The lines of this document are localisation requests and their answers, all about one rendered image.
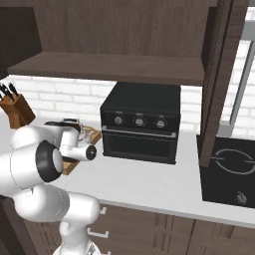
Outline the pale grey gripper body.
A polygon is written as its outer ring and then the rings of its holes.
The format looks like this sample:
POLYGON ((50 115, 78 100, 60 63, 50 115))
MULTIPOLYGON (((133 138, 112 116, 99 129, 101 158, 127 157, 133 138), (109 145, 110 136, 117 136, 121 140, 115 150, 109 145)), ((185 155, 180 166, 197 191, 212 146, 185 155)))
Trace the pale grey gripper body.
POLYGON ((83 128, 81 130, 81 133, 79 135, 79 141, 85 141, 85 142, 90 142, 92 140, 92 134, 94 131, 92 129, 85 129, 83 128))

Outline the wooden tray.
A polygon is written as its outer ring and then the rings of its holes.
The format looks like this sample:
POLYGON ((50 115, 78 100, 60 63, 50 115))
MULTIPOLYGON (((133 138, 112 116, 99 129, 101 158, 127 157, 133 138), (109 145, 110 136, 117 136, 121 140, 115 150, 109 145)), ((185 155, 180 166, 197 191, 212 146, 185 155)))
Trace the wooden tray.
MULTIPOLYGON (((92 134, 92 140, 89 142, 89 144, 95 145, 102 137, 101 132, 97 129, 94 129, 93 127, 89 127, 89 126, 82 126, 82 129, 92 129, 94 131, 94 133, 92 134)), ((64 161, 63 162, 63 173, 65 175, 69 175, 74 169, 75 167, 79 164, 80 162, 78 160, 75 161, 64 161)))

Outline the dark wood cabinet door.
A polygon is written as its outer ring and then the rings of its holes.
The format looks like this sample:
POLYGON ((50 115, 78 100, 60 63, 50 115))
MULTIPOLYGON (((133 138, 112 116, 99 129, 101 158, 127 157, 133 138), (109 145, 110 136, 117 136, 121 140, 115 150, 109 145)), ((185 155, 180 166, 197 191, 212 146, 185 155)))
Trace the dark wood cabinet door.
POLYGON ((208 12, 210 38, 204 40, 202 54, 200 166, 207 167, 210 162, 248 6, 249 0, 217 0, 217 6, 208 12))
POLYGON ((42 52, 32 7, 0 7, 0 79, 8 69, 42 52))

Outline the black toaster oven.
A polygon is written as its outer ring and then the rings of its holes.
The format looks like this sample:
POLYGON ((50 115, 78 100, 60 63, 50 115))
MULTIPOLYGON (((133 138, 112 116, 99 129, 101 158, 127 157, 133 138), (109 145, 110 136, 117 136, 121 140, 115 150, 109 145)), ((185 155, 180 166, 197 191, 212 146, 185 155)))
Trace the black toaster oven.
POLYGON ((118 82, 101 105, 103 155, 174 164, 178 85, 118 82))

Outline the wooden knife block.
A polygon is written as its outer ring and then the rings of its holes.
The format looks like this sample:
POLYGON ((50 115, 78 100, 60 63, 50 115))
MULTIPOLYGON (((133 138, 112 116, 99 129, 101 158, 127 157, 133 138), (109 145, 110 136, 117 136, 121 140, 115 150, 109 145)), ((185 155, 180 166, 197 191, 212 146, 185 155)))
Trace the wooden knife block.
POLYGON ((19 94, 14 100, 5 96, 0 101, 0 107, 8 116, 10 128, 17 129, 26 126, 36 117, 22 94, 19 94))

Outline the dark wood drawer front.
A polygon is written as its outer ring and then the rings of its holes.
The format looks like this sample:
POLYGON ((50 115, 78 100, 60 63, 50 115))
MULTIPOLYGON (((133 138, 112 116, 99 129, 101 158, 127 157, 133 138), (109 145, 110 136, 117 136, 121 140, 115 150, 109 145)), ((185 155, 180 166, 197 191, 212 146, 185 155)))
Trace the dark wood drawer front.
POLYGON ((111 251, 112 255, 152 254, 152 240, 150 237, 107 231, 110 232, 107 239, 90 236, 92 241, 98 245, 103 255, 107 255, 108 251, 111 251))
POLYGON ((103 205, 105 214, 101 214, 99 222, 106 226, 120 229, 150 231, 155 224, 155 214, 143 210, 130 209, 112 205, 103 205))

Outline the dark wood cupboard door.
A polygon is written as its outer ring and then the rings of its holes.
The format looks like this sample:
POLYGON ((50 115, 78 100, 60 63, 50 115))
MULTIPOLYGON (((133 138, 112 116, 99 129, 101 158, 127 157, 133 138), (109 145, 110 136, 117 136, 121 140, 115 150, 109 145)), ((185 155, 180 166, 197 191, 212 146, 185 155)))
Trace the dark wood cupboard door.
POLYGON ((194 219, 168 216, 166 233, 169 235, 167 255, 186 255, 192 234, 194 219))
POLYGON ((255 229, 197 220, 196 255, 255 255, 255 229))

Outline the black hob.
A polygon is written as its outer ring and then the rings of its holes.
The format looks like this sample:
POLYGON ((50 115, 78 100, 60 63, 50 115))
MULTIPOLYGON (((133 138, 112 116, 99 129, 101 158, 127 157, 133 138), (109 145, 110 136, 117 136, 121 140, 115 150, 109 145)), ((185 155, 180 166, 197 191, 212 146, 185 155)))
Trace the black hob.
POLYGON ((200 183, 203 201, 255 209, 255 140, 218 137, 200 183))

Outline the grey range hood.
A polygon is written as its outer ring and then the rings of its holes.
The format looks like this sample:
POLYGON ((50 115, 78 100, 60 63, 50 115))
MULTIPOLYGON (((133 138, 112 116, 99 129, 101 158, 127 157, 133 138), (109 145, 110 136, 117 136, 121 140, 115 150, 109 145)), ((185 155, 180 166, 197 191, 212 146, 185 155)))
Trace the grey range hood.
POLYGON ((255 20, 245 21, 217 135, 255 137, 255 20))

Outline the dark wood wall cabinet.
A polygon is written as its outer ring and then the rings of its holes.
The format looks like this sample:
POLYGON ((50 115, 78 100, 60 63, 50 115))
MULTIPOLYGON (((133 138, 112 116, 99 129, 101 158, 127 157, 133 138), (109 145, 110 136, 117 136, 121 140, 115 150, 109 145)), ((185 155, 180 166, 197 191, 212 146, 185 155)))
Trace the dark wood wall cabinet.
POLYGON ((19 3, 31 48, 14 75, 200 86, 207 17, 218 0, 19 3))

